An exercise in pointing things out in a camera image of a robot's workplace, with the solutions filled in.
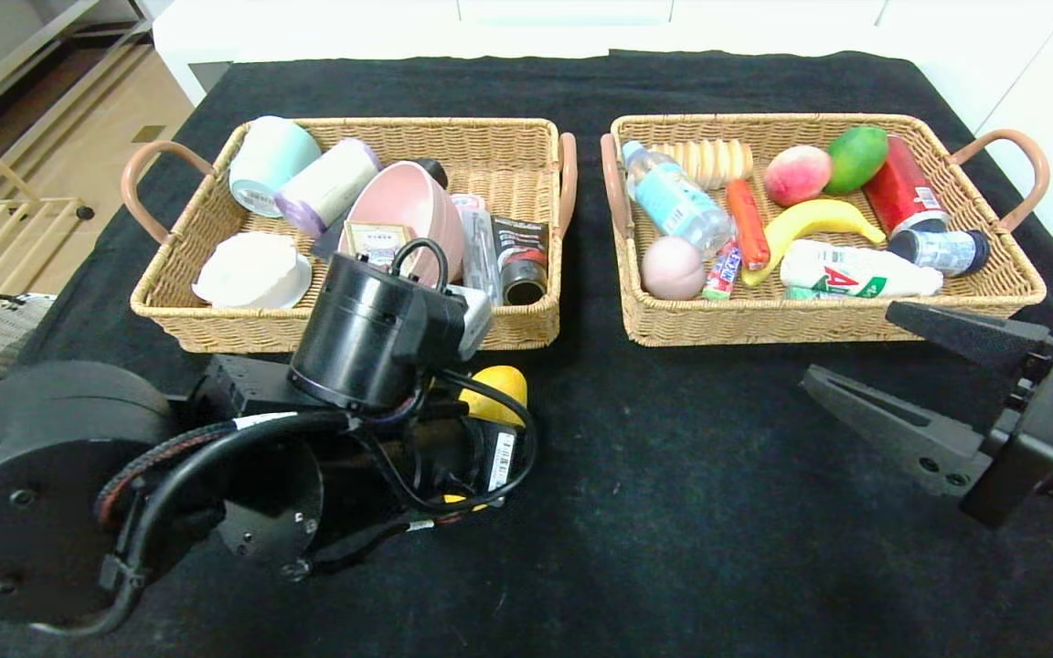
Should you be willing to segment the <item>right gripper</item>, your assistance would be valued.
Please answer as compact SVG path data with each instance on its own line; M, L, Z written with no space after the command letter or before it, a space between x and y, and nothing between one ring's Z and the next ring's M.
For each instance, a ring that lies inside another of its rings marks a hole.
M1005 524L1028 497L1053 497L1050 330L908 301L891 302L885 317L1008 382L1040 382L1024 411L1002 408L986 432L821 366L808 366L803 375L801 385L811 399L881 450L925 491L962 497L961 511L987 527Z

